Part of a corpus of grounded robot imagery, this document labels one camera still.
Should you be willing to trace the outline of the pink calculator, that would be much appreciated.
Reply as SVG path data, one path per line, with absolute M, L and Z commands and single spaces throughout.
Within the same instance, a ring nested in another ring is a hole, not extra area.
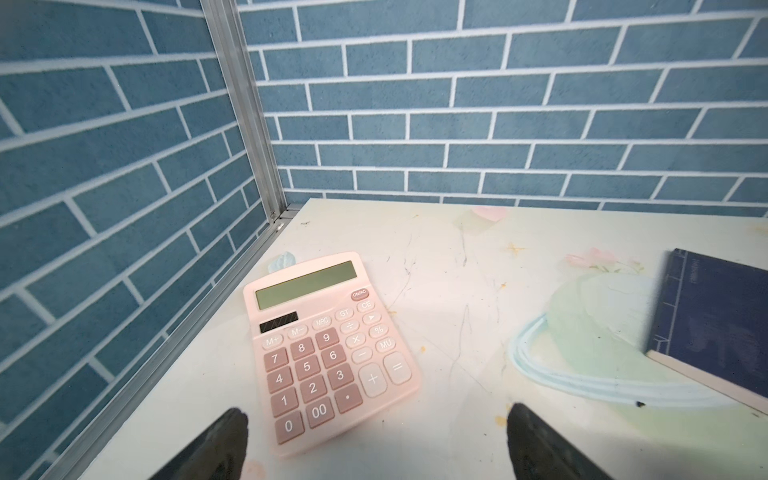
M 357 253 L 284 268 L 243 296 L 277 457 L 310 450 L 420 389 L 417 362 Z

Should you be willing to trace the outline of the floral table mat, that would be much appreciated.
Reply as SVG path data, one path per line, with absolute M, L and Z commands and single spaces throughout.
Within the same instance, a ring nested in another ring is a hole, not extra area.
M 244 282 L 283 253 L 357 252 L 422 374 L 419 391 L 289 459 L 267 438 L 243 290 L 85 471 L 147 479 L 225 410 L 249 418 L 247 479 L 510 479 L 507 415 L 537 413 L 616 479 L 763 479 L 767 418 L 644 354 L 670 251 L 767 264 L 763 219 L 312 200 Z

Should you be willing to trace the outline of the dark blue book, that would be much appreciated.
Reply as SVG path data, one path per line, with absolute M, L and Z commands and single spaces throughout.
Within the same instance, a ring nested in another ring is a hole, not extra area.
M 767 272 L 682 249 L 669 253 L 646 355 L 767 412 Z

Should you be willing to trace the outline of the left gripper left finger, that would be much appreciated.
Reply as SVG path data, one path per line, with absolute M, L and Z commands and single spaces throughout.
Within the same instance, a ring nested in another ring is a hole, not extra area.
M 248 417 L 230 408 L 181 452 L 157 471 L 151 480 L 239 479 L 248 442 Z

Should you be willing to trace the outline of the aluminium rail frame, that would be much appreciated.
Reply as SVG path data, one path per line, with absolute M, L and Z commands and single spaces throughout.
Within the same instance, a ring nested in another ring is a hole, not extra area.
M 87 465 L 286 209 L 232 1 L 1 12 L 1 475 Z

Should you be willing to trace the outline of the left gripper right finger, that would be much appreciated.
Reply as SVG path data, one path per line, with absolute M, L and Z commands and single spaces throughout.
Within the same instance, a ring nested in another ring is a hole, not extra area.
M 516 479 L 610 479 L 523 403 L 512 406 L 506 433 Z

